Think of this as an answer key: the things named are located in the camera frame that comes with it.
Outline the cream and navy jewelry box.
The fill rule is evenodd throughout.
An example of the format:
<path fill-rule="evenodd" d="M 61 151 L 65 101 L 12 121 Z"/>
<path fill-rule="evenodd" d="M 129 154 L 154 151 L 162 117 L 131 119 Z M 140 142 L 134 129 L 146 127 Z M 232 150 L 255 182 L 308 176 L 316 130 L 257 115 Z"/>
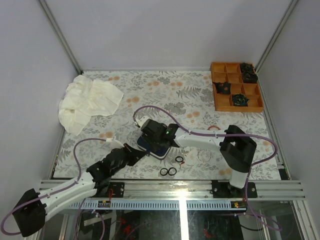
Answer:
<path fill-rule="evenodd" d="M 145 151 L 148 156 L 158 160 L 164 160 L 171 150 L 170 146 L 160 146 L 155 143 L 148 143 L 147 136 L 142 133 L 137 140 L 137 146 L 140 150 Z"/>

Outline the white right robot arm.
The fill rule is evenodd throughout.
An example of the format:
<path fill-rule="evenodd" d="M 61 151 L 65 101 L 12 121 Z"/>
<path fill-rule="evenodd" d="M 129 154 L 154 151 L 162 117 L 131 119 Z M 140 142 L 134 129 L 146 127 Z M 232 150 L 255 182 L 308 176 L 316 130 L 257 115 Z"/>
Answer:
<path fill-rule="evenodd" d="M 141 135 L 138 147 L 163 160 L 171 148 L 193 147 L 221 153 L 232 169 L 228 192 L 240 197 L 246 191 L 246 180 L 257 148 L 256 142 L 239 127 L 229 125 L 225 131 L 187 129 L 176 123 L 165 125 L 148 117 L 137 121 Z"/>

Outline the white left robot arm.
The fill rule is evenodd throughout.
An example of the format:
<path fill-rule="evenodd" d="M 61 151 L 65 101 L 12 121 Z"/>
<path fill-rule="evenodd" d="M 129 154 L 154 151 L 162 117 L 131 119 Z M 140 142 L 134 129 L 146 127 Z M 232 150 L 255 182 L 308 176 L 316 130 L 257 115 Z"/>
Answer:
<path fill-rule="evenodd" d="M 145 157 L 146 151 L 137 150 L 128 144 L 114 148 L 80 176 L 74 177 L 43 192 L 27 190 L 13 210 L 13 217 L 23 237 L 38 232 L 45 222 L 66 207 L 93 196 L 111 196 L 110 180 L 126 166 L 134 166 Z"/>

